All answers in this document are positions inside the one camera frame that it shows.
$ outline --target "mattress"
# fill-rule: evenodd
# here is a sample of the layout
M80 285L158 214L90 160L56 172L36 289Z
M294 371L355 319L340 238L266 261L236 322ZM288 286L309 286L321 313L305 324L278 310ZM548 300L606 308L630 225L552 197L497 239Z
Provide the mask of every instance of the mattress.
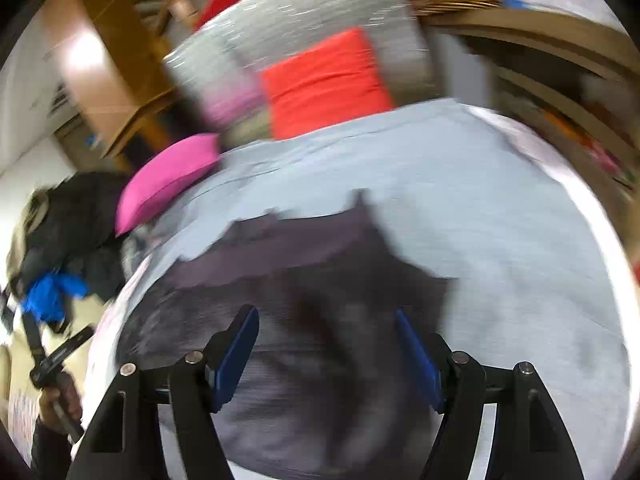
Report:
M115 372L120 326L177 258L199 256L235 219L273 208L331 214L368 188L396 253L457 279L439 329L447 343L486 365L533 362L585 478L612 476L638 405L634 282L601 206L551 147L514 121L437 100L255 142L222 166L159 219L154 236L164 242L113 305L110 332L98 329L94 345L106 348L92 357L107 380L85 384L83 424ZM485 407L472 479L484 478L494 420L495 407ZM175 439L166 428L162 436L168 469L181 478Z

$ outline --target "dark shirt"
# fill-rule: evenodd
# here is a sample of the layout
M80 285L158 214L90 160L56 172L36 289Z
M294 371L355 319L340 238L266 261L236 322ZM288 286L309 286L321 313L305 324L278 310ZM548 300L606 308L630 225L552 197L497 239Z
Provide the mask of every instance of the dark shirt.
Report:
M47 428L40 417L36 421L31 444L31 471L36 480L64 480L71 465L68 437Z

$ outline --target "pink cushion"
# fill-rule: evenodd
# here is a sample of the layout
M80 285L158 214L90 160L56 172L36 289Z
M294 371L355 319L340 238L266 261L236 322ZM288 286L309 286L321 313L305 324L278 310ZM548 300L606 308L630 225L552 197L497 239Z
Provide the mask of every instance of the pink cushion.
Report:
M122 192L116 234L131 231L167 209L220 158L216 134L200 134L172 144L133 176Z

